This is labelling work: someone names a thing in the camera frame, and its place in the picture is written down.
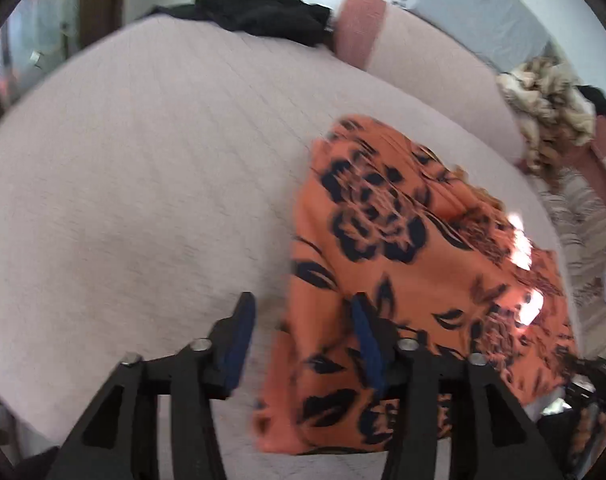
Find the orange black floral garment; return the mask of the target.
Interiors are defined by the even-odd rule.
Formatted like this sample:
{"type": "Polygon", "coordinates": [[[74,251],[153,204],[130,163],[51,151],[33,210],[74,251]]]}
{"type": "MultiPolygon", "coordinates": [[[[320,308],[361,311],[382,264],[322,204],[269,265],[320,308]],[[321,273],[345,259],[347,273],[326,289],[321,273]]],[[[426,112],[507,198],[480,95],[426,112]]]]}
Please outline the orange black floral garment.
{"type": "Polygon", "coordinates": [[[443,358],[486,356],[522,404],[568,378],[576,349],[556,257],[512,259],[502,207],[425,146],[368,116],[314,143],[294,207],[288,306],[254,415],[267,453],[378,452],[394,393],[378,393],[353,330],[361,296],[443,358]]]}

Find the striped floral quilt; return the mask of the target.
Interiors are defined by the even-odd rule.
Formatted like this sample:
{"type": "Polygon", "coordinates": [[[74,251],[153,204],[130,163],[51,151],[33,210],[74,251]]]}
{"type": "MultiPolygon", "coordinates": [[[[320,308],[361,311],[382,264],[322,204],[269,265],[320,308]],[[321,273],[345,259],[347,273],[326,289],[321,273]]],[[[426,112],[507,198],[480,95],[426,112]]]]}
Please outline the striped floral quilt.
{"type": "Polygon", "coordinates": [[[588,358],[606,356],[606,205],[573,169],[560,173],[554,192],[538,177],[528,180],[560,240],[577,318],[576,339],[588,358]]]}

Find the pink quilted bed cover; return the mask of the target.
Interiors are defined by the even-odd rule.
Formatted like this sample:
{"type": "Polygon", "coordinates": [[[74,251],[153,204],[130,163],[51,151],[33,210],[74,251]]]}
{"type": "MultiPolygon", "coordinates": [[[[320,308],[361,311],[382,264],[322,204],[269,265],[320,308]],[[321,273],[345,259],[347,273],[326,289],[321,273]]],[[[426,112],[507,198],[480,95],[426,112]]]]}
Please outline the pink quilted bed cover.
{"type": "Polygon", "coordinates": [[[364,114],[432,148],[561,245],[524,175],[473,134],[329,51],[154,16],[80,52],[0,120],[0,399],[63,442],[127,352],[258,304],[242,384],[214,407],[233,479],[374,479],[381,454],[257,451],[251,414],[284,309],[312,141],[364,114]]]}

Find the brown cream floral blanket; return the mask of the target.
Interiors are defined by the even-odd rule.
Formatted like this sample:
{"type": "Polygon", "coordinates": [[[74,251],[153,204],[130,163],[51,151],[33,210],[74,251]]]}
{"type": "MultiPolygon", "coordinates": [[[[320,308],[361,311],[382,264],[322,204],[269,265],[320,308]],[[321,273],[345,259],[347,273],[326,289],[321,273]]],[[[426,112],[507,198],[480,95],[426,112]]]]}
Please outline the brown cream floral blanket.
{"type": "Polygon", "coordinates": [[[497,75],[496,83],[516,113],[526,171],[555,188],[565,157],[595,139],[595,105],[578,90],[571,65],[555,56],[531,58],[497,75]]]}

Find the black cloth on headboard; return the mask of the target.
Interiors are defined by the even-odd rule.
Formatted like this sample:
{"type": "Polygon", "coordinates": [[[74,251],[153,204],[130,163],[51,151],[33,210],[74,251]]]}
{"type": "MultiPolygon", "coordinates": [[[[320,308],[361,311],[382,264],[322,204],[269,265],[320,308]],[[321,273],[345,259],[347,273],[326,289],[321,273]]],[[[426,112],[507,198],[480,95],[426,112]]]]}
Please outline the black cloth on headboard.
{"type": "Polygon", "coordinates": [[[577,90],[586,100],[594,104],[597,116],[606,118],[606,95],[601,89],[585,84],[578,86],[577,90]]]}

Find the pink quilted bolster roll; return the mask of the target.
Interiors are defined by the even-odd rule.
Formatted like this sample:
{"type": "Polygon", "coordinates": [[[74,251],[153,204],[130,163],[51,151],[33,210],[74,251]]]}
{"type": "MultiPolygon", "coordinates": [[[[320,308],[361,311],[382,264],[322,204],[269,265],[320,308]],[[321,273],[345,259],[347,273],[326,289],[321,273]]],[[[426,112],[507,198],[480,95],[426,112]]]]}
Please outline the pink quilted bolster roll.
{"type": "Polygon", "coordinates": [[[384,0],[343,0],[333,51],[343,62],[429,105],[512,164],[525,154],[496,74],[444,32],[384,0]]]}

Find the grey-blue pillow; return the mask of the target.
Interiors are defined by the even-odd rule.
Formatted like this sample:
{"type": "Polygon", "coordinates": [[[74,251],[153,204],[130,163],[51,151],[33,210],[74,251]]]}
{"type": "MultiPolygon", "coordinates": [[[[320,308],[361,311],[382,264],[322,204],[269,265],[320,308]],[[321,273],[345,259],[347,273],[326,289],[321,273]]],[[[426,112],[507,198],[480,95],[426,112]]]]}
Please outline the grey-blue pillow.
{"type": "Polygon", "coordinates": [[[551,36],[521,0],[398,0],[499,73],[541,56],[551,36]]]}

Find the black crumpled garment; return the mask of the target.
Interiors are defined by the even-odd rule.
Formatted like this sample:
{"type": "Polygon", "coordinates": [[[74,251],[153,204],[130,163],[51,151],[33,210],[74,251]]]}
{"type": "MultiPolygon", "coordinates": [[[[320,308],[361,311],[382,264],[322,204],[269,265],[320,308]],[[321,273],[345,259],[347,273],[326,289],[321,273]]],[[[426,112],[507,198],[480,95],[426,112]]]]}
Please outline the black crumpled garment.
{"type": "Polygon", "coordinates": [[[193,0],[176,6],[154,6],[144,17],[153,15],[211,22],[228,32],[316,47],[329,37],[331,10],[303,0],[193,0]]]}

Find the stained glass wooden door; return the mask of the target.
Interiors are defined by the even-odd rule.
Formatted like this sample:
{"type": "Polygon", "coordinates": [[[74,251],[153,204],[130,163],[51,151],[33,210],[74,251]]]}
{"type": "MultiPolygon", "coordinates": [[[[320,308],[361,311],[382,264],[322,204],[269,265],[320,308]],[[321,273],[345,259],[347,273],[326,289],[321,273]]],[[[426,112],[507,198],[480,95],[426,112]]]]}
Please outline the stained glass wooden door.
{"type": "Polygon", "coordinates": [[[124,0],[0,0],[0,118],[72,56],[123,25],[124,0]]]}

